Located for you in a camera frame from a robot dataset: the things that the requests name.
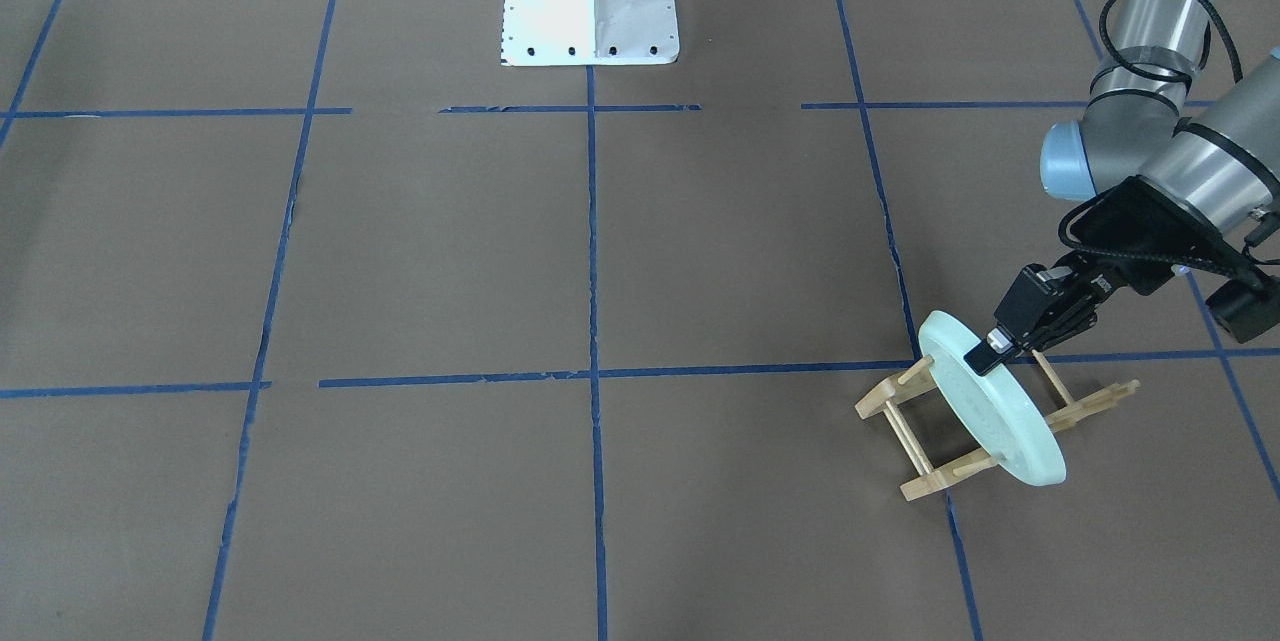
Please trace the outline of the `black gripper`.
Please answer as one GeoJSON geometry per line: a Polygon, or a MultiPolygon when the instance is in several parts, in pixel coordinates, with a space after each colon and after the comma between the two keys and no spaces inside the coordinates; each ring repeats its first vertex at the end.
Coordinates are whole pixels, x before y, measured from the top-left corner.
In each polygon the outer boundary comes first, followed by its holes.
{"type": "Polygon", "coordinates": [[[975,375],[986,376],[1021,351],[1044,351],[1092,328],[1097,310],[1123,287],[1151,296],[1174,269],[1202,269],[1239,278],[1242,255],[1147,180],[1130,177],[1069,212],[1059,223],[1068,255],[1057,258],[1064,278],[1050,267],[1024,266],[995,310],[996,328],[964,354],[975,375]]]}

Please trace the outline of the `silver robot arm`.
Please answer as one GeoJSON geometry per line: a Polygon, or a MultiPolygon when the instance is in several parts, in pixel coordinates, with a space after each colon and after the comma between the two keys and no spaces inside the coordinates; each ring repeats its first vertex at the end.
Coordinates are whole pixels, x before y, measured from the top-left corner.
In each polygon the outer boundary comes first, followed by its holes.
{"type": "Polygon", "coordinates": [[[1074,200],[1068,253],[1029,264],[965,354],[988,375],[1093,328],[1121,287],[1151,296],[1179,267],[1224,278],[1219,328],[1251,342],[1277,325],[1277,278],[1254,249],[1277,232],[1277,58],[1243,73],[1213,0],[1106,0],[1105,56],[1076,122],[1047,132],[1044,191],[1074,200]]]}

